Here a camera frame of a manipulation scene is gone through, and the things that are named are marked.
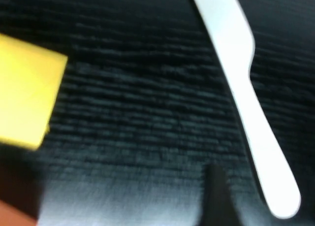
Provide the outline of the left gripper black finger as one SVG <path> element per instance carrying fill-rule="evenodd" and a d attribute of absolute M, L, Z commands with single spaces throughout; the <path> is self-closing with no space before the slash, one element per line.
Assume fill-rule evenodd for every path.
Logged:
<path fill-rule="evenodd" d="M 223 168 L 217 165 L 207 166 L 204 171 L 202 225 L 239 226 L 240 224 Z"/>

